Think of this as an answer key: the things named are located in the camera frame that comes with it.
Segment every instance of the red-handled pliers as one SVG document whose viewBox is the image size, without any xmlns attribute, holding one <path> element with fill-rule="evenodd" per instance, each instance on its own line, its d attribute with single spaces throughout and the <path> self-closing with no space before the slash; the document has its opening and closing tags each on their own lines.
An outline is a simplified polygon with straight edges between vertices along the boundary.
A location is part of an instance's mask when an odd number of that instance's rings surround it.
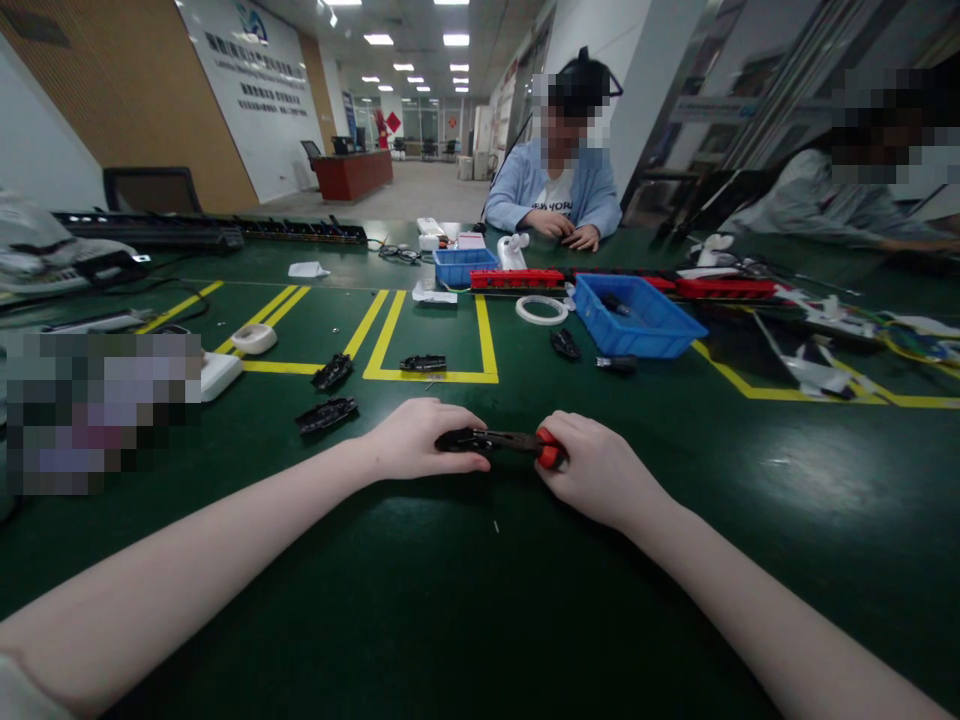
<svg viewBox="0 0 960 720">
<path fill-rule="evenodd" d="M 540 463 L 540 467 L 545 470 L 560 470 L 564 462 L 567 461 L 567 451 L 563 445 L 546 428 L 537 430 L 536 435 L 528 433 L 505 433 L 493 432 L 490 430 L 473 430 L 472 436 L 459 438 L 457 443 L 460 450 L 473 450 L 475 452 L 491 452 L 500 447 L 509 448 L 527 455 L 533 455 Z"/>
</svg>

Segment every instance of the company logo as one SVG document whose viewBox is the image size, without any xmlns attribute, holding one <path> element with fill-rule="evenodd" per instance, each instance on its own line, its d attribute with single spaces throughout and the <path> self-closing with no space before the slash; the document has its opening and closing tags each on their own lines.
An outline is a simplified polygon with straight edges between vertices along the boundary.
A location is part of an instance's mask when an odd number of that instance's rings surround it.
<svg viewBox="0 0 960 720">
<path fill-rule="evenodd" d="M 256 10 L 247 10 L 243 3 L 236 3 L 237 12 L 240 13 L 240 24 L 243 26 L 243 31 L 250 37 L 251 40 L 256 38 L 261 45 L 267 45 L 267 28 L 263 24 L 263 19 L 260 17 L 260 13 Z"/>
</svg>

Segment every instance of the person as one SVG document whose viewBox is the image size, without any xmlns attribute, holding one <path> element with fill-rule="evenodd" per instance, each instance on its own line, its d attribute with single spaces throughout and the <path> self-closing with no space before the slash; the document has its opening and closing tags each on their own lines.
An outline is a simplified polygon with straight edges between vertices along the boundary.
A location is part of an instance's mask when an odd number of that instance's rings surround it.
<svg viewBox="0 0 960 720">
<path fill-rule="evenodd" d="M 542 425 L 569 456 L 559 472 L 535 465 L 546 486 L 669 573 L 784 716 L 949 717 L 674 501 L 622 437 L 559 411 Z M 436 450 L 441 434 L 463 427 L 486 428 L 465 408 L 408 400 L 367 435 L 173 523 L 14 613 L 0 623 L 3 717 L 104 712 L 352 493 L 388 477 L 489 472 L 480 455 Z"/>
<path fill-rule="evenodd" d="M 507 232 L 526 228 L 572 250 L 596 252 L 622 213 L 606 151 L 584 145 L 597 108 L 610 95 L 609 68 L 585 49 L 547 93 L 542 138 L 513 149 L 487 197 L 487 220 Z"/>
<path fill-rule="evenodd" d="M 758 193 L 761 197 L 731 215 L 719 232 L 801 235 L 887 252 L 960 251 L 953 233 L 902 213 L 887 185 L 857 182 L 862 178 L 854 173 L 845 183 L 834 177 L 838 168 L 841 174 L 854 169 L 879 174 L 908 161 L 910 146 L 922 138 L 922 117 L 919 108 L 881 110 L 859 127 L 820 135 L 776 166 L 769 192 Z"/>
</svg>

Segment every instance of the desk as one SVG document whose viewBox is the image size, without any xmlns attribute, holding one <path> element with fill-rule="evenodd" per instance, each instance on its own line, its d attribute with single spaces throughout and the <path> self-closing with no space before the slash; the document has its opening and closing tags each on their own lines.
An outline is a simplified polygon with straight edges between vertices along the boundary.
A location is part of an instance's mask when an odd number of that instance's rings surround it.
<svg viewBox="0 0 960 720">
<path fill-rule="evenodd" d="M 413 223 L 363 224 L 371 237 L 416 243 Z M 498 236 L 488 236 L 491 248 Z M 535 238 L 525 256 L 531 267 L 671 267 L 682 256 L 682 246 L 652 246 L 651 237 L 621 231 L 595 255 Z M 841 248 L 738 243 L 865 291 L 870 307 L 953 313 L 957 322 L 955 283 Z M 570 364 L 550 349 L 548 330 L 520 321 L 503 297 L 482 301 L 498 382 L 428 391 L 363 376 L 381 338 L 385 368 L 445 352 L 452 370 L 483 372 L 476 298 L 439 310 L 410 300 L 416 280 L 433 276 L 430 266 L 365 248 L 251 242 L 234 256 L 162 272 L 200 286 L 225 281 L 209 295 L 211 311 L 186 323 L 215 348 L 291 284 L 290 263 L 306 260 L 332 274 L 297 281 L 309 292 L 278 323 L 276 347 L 257 359 L 304 374 L 248 372 L 203 407 L 192 441 L 175 433 L 176 452 L 155 452 L 149 468 L 115 479 L 101 496 L 28 503 L 0 535 L 2 615 L 188 513 L 366 432 L 406 398 L 464 404 L 505 430 L 531 430 L 560 407 L 622 433 L 681 503 L 960 712 L 960 412 L 749 399 L 694 350 L 619 378 L 589 367 L 594 346 L 578 319 L 565 326 L 586 358 Z M 396 291 L 407 294 L 398 300 Z M 182 300 L 167 287 L 50 308 L 42 319 Z M 359 417 L 303 442 L 293 418 L 317 402 L 310 364 L 342 352 L 370 313 L 341 390 L 357 398 Z M 858 369 L 898 397 L 960 397 L 960 381 L 899 358 Z M 353 496 L 107 717 L 778 717 L 684 593 L 623 538 L 555 501 L 530 465 L 504 453 L 490 475 L 386 482 Z"/>
<path fill-rule="evenodd" d="M 324 200 L 354 203 L 393 182 L 389 150 L 313 158 L 310 167 L 317 174 Z"/>
</svg>

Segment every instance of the red reception desk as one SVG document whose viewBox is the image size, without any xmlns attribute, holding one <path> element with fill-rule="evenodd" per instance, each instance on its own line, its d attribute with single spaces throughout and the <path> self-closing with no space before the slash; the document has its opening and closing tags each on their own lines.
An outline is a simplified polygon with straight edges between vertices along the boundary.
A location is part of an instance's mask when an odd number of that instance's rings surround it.
<svg viewBox="0 0 960 720">
<path fill-rule="evenodd" d="M 324 200 L 356 202 L 393 181 L 389 150 L 314 158 L 310 167 L 320 181 Z"/>
</svg>

